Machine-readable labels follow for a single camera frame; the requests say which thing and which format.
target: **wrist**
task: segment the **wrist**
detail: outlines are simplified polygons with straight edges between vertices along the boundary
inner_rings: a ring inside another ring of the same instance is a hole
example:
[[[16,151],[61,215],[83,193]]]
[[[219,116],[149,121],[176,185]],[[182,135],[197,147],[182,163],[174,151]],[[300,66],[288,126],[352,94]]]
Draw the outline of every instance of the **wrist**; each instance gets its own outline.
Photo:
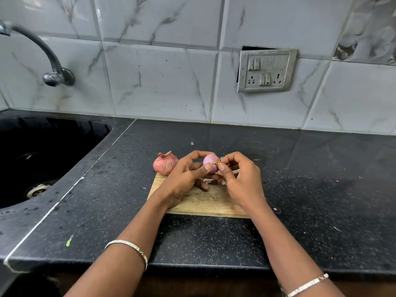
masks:
[[[160,212],[166,213],[166,211],[171,207],[170,194],[157,189],[147,201],[151,200],[151,204],[156,207]]]
[[[263,213],[272,213],[271,207],[268,205],[264,196],[255,198],[254,200],[242,206],[249,217],[263,215]]]

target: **onion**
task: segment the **onion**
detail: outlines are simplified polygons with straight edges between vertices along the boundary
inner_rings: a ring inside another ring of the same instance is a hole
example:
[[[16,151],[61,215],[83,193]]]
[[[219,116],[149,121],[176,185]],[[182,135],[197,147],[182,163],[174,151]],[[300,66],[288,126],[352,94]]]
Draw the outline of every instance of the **onion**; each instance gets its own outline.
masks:
[[[164,176],[171,174],[171,171],[176,166],[179,159],[169,151],[166,154],[158,153],[159,157],[154,160],[152,164],[154,170]]]
[[[206,155],[203,161],[203,165],[206,165],[207,163],[212,164],[212,169],[210,170],[209,174],[214,174],[217,172],[217,164],[220,162],[220,158],[218,158],[215,154],[209,154]]]

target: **marble wall tile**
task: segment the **marble wall tile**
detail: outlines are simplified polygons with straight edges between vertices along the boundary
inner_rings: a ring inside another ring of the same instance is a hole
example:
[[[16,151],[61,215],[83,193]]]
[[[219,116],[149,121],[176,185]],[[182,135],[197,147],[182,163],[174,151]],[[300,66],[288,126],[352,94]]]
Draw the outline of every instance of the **marble wall tile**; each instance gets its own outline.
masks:
[[[102,43],[41,37],[75,77],[73,86],[50,87],[42,75],[51,71],[45,53],[22,35],[0,36],[3,94],[15,109],[114,115]]]
[[[100,40],[93,0],[0,0],[0,19],[40,35]]]
[[[396,64],[396,0],[357,0],[334,59]]]
[[[392,134],[396,67],[332,61],[304,129]]]
[[[216,47],[222,0],[97,0],[103,40]]]
[[[216,51],[103,44],[116,115],[210,121]]]
[[[328,58],[353,0],[225,0],[220,49],[297,48]]]
[[[290,90],[237,93],[239,53],[221,51],[213,123],[300,128],[329,60],[298,59]]]

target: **sink drain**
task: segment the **sink drain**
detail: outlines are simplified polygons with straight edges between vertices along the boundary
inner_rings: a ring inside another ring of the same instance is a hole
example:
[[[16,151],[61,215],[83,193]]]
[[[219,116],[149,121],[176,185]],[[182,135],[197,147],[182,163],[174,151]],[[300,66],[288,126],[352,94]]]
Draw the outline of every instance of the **sink drain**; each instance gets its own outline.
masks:
[[[37,186],[32,187],[26,194],[26,197],[28,199],[31,199],[33,197],[36,197],[42,193],[44,193],[46,190],[48,190],[51,186],[49,184],[39,184]]]

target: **right hand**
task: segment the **right hand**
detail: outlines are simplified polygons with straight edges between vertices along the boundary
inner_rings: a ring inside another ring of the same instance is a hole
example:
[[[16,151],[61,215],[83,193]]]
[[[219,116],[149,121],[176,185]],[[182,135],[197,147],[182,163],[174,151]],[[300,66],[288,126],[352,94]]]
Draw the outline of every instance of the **right hand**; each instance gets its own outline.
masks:
[[[265,202],[260,168],[240,152],[225,155],[217,168],[223,175],[228,192],[242,207],[255,207]],[[232,170],[239,169],[235,177]]]

